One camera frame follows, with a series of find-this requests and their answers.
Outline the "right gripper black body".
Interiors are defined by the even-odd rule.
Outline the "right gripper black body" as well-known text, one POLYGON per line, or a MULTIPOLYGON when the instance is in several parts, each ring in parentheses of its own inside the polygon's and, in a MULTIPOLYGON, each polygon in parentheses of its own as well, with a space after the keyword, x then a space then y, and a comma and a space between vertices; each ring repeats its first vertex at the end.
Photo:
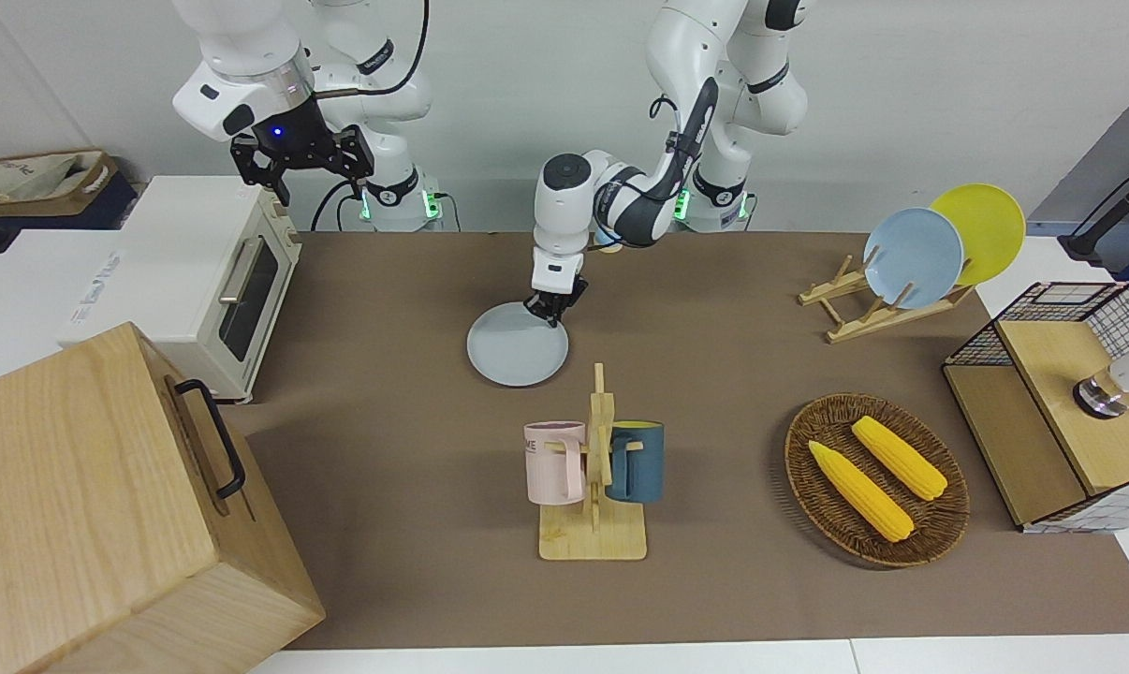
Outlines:
POLYGON ((250 133, 231 138, 231 161, 247 184, 262 184, 265 169, 322 169, 345 180, 345 138, 351 135, 364 137, 362 128, 332 129, 320 99, 309 95, 295 110, 279 112, 251 126, 250 133))

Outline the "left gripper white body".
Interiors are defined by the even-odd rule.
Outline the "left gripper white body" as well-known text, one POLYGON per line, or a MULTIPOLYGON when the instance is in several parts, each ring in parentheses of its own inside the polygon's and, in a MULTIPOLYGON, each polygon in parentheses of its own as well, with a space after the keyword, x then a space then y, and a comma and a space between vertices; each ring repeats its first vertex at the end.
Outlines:
POLYGON ((539 246, 532 250, 531 300, 564 298, 577 301, 589 286, 581 275, 584 257, 583 250, 563 253, 539 246))

